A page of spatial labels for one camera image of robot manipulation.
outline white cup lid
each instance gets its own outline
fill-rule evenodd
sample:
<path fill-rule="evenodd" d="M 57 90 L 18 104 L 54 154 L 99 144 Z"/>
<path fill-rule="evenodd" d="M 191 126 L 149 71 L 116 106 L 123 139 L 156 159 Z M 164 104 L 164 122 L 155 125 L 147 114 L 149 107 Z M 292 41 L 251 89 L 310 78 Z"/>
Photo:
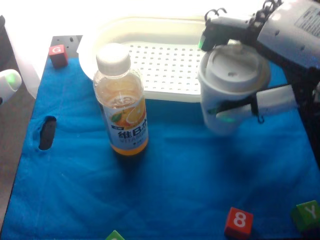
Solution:
<path fill-rule="evenodd" d="M 131 67 L 129 50 L 119 43 L 103 46 L 96 55 L 99 71 L 107 76 L 119 76 Z"/>
<path fill-rule="evenodd" d="M 269 84 L 268 61 L 246 45 L 217 46 L 208 58 L 205 78 L 200 81 L 230 95 L 254 93 Z"/>

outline gray floor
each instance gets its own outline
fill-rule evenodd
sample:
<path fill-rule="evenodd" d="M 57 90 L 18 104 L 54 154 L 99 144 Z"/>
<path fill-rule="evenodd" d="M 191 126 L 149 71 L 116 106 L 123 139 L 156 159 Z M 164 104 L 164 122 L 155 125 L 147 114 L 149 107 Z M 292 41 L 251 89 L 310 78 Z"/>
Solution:
<path fill-rule="evenodd" d="M 16 69 L 15 58 L 1 70 Z M 13 97 L 0 106 L 0 229 L 7 210 L 26 130 L 35 100 L 22 84 Z"/>

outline white plastic basket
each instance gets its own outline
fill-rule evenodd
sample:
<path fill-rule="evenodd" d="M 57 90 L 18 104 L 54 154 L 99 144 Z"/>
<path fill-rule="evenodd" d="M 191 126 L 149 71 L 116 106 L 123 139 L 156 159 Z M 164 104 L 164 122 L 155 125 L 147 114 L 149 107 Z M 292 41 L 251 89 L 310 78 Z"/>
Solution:
<path fill-rule="evenodd" d="M 129 47 L 132 66 L 142 73 L 146 98 L 199 102 L 197 72 L 204 52 L 198 42 L 204 27 L 202 16 L 120 18 L 82 37 L 79 62 L 93 80 L 97 51 L 107 43 L 124 44 Z"/>

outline orange juice bottle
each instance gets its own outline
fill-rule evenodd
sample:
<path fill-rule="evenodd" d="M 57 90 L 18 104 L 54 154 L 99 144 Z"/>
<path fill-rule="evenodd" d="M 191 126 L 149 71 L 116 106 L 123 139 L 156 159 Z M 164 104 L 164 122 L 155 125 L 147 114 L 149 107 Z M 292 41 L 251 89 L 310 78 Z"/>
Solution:
<path fill-rule="evenodd" d="M 148 124 L 141 75 L 131 69 L 129 51 L 118 43 L 101 48 L 93 78 L 111 147 L 119 154 L 140 153 L 148 143 Z"/>

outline green block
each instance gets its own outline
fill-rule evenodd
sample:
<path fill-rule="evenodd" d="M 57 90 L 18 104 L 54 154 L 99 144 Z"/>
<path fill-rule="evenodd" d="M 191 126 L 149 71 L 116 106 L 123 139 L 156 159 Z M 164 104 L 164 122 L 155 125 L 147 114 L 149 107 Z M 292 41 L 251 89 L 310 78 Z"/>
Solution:
<path fill-rule="evenodd" d="M 105 240 L 125 240 L 116 230 L 114 230 Z"/>
<path fill-rule="evenodd" d="M 292 209 L 291 218 L 301 233 L 320 228 L 320 207 L 317 201 L 298 204 Z"/>

